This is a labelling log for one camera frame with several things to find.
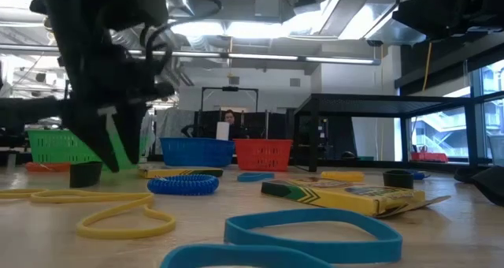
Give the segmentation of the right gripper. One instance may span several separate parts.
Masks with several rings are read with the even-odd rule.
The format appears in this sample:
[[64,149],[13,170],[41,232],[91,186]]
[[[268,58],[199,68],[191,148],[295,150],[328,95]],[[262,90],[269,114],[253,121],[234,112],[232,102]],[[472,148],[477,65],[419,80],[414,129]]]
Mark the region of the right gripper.
[[392,18],[428,39],[504,32],[504,0],[407,0]]

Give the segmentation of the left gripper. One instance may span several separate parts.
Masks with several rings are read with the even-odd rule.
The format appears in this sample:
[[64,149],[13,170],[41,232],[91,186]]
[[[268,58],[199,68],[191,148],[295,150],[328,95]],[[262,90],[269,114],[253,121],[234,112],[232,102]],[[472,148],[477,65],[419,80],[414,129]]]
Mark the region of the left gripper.
[[54,29],[61,63],[72,86],[68,99],[0,99],[0,121],[35,122],[60,116],[74,121],[78,136],[112,171],[119,165],[106,128],[106,115],[98,110],[117,109],[117,131],[130,163],[139,162],[140,131],[146,104],[175,94],[166,81],[157,82],[172,57],[169,44],[158,42],[164,27],[145,27],[139,35],[140,56],[115,44],[108,28],[91,31]]

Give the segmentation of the blue spiral coil wristband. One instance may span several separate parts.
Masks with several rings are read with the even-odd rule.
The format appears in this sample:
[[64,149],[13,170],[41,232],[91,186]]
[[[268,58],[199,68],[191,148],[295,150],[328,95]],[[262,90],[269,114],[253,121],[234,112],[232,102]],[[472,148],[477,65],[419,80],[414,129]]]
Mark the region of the blue spiral coil wristband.
[[163,195],[211,195],[220,182],[211,175],[186,175],[157,177],[147,183],[147,188],[154,194]]

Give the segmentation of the blue plastic basket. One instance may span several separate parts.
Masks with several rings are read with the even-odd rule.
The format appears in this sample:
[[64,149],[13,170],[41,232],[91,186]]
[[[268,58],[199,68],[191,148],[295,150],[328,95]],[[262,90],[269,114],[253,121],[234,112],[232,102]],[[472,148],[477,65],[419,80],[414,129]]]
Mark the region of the blue plastic basket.
[[160,138],[167,166],[225,167],[232,162],[235,144],[210,138]]

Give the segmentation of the yellow rubber band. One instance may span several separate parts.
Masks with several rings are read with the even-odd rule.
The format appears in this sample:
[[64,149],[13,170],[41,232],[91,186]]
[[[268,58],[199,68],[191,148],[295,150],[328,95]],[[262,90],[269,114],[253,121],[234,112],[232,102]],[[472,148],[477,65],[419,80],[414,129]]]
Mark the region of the yellow rubber band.
[[0,199],[29,199],[32,195],[46,192],[43,188],[0,190]]
[[[130,240],[147,238],[170,233],[176,228],[176,219],[173,216],[152,208],[154,204],[153,193],[89,192],[65,189],[35,192],[30,195],[29,199],[33,203],[124,202],[123,205],[118,207],[112,207],[85,217],[76,225],[76,234],[90,239]],[[114,217],[119,213],[136,207],[142,207],[143,214],[146,217],[163,221],[164,223],[148,229],[97,229],[91,227],[96,222]]]

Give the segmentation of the yellow spiral coil wristband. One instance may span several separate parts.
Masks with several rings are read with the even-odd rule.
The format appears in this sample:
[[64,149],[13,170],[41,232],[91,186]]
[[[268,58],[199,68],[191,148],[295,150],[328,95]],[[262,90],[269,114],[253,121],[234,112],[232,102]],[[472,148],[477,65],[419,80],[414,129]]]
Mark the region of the yellow spiral coil wristband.
[[360,171],[323,171],[321,177],[336,181],[363,182],[365,175]]

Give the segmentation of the grey cloth cover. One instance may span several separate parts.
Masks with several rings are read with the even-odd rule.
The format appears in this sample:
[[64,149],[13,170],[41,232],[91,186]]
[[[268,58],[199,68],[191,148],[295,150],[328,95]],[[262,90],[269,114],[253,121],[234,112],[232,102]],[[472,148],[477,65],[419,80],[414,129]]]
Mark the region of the grey cloth cover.
[[180,110],[178,108],[158,110],[156,112],[155,154],[162,154],[160,138],[184,137],[181,129],[186,125],[192,125],[194,120],[195,112],[191,110]]

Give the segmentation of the green plastic basket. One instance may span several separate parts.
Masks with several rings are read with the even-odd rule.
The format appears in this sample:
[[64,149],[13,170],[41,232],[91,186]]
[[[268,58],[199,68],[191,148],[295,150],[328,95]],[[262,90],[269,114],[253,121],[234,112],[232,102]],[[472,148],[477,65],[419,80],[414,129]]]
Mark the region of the green plastic basket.
[[[69,130],[29,129],[28,138],[33,162],[101,162],[102,160]],[[134,169],[116,131],[109,134],[119,168]]]

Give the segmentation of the black perforated metal shelf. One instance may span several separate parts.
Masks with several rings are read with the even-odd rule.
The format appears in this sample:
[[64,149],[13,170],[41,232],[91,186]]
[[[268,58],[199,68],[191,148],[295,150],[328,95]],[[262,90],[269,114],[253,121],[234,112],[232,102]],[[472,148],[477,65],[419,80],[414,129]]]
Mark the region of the black perforated metal shelf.
[[[428,96],[397,95],[351,95],[351,94],[311,94],[294,112],[294,142],[290,164],[307,172],[317,172],[318,166],[383,168],[383,169],[426,169],[435,172],[448,172],[458,168],[455,164],[435,162],[411,162],[408,144],[409,119],[426,114],[438,113],[462,107],[465,111],[466,134],[468,143],[468,166],[477,167],[479,163],[476,134],[476,99]],[[300,118],[309,118],[309,153],[303,155],[299,150]],[[398,118],[401,130],[400,162],[379,162],[359,160],[318,159],[318,121],[326,117],[374,117]]]

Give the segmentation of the person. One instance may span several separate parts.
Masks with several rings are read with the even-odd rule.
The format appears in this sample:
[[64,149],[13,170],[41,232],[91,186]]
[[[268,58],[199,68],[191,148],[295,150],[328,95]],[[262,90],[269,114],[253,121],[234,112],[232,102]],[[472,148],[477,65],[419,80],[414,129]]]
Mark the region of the person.
[[227,110],[224,113],[224,121],[229,124],[228,139],[248,139],[249,136],[246,133],[246,129],[241,125],[237,125],[235,122],[235,114],[232,110]]

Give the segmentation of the red storage bin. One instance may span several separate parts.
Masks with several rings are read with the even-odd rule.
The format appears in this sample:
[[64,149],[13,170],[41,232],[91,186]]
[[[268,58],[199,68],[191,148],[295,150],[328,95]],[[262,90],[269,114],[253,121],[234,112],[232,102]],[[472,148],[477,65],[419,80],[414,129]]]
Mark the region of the red storage bin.
[[411,161],[414,162],[441,162],[447,163],[448,157],[444,153],[412,152]]

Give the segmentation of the red plastic basket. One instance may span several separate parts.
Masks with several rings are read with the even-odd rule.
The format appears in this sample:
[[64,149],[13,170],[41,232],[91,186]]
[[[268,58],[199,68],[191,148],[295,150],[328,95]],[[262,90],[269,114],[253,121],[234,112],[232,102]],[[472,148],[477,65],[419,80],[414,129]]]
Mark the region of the red plastic basket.
[[236,139],[235,154],[241,170],[287,170],[292,140]]

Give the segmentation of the long ceiling light bar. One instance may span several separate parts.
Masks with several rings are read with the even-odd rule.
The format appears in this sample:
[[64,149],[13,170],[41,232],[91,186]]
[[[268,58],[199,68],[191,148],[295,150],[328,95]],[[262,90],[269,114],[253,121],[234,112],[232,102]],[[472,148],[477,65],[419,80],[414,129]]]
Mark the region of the long ceiling light bar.
[[[0,43],[0,51],[21,52],[25,54],[59,54],[56,46],[32,46]],[[318,56],[300,55],[276,55],[276,54],[242,54],[224,52],[197,52],[197,51],[173,51],[173,57],[178,58],[223,58],[243,60],[266,60],[266,61],[298,61],[323,64],[347,64],[347,65],[379,65],[381,60],[364,58],[330,58]]]

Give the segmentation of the black background frame stand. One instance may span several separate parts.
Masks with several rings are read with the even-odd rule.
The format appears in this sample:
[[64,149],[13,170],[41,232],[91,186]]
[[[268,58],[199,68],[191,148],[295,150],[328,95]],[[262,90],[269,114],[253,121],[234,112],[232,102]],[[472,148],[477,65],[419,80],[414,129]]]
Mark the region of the black background frame stand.
[[201,122],[202,119],[202,111],[204,108],[204,93],[206,90],[221,90],[221,91],[253,91],[255,93],[255,112],[258,112],[258,100],[259,100],[259,89],[257,88],[243,88],[236,86],[226,86],[226,87],[202,87],[201,89],[201,101],[200,101],[200,109],[198,111],[198,123]]

